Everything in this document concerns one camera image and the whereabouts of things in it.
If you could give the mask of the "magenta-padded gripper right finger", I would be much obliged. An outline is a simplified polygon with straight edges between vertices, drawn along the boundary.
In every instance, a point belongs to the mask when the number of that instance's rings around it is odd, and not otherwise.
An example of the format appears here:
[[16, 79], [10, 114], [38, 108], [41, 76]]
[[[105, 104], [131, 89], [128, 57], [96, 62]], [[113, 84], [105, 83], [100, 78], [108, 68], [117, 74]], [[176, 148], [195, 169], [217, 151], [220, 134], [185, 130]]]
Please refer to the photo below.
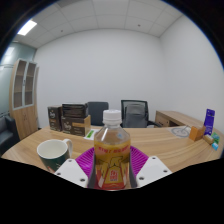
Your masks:
[[129, 178], [132, 188], [146, 186], [170, 174], [169, 168], [157, 156], [147, 156], [135, 147], [130, 148]]

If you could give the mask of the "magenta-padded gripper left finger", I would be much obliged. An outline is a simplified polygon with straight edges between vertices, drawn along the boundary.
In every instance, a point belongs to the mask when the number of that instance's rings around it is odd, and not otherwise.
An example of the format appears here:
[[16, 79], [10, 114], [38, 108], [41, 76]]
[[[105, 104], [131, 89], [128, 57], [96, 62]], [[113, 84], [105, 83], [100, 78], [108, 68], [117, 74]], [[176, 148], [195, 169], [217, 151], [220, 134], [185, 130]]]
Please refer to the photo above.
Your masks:
[[96, 180], [94, 159], [94, 149], [90, 148], [76, 159], [67, 159], [55, 175], [78, 186], [93, 188]]

